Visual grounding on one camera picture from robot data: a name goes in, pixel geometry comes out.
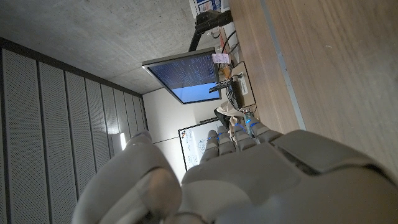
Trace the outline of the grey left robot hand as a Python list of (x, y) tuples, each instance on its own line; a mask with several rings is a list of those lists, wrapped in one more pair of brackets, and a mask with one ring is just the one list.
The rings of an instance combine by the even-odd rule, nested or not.
[(396, 223), (397, 178), (367, 155), (255, 118), (208, 133), (178, 180), (149, 132), (90, 180), (73, 223)]

